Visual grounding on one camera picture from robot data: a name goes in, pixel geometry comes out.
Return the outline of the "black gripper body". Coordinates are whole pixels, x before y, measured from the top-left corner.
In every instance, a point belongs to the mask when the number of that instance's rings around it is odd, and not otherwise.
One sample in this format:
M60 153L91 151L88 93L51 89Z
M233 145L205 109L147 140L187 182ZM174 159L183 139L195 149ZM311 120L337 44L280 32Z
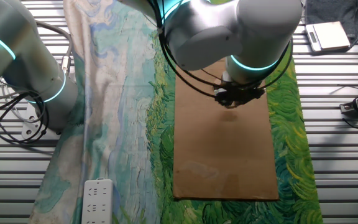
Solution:
M237 103L239 105L246 104L249 101L253 100L257 97L257 89L256 88L231 88L228 89L224 100L230 103Z

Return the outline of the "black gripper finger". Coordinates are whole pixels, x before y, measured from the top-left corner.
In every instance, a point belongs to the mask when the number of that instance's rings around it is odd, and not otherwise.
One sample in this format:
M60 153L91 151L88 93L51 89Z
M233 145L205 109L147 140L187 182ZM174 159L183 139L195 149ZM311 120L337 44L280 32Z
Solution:
M232 106L232 99L226 91L216 93L214 99L225 108Z
M239 90L235 95L234 106L240 106L247 104L248 102L259 99L265 93L264 89L260 88L249 88Z

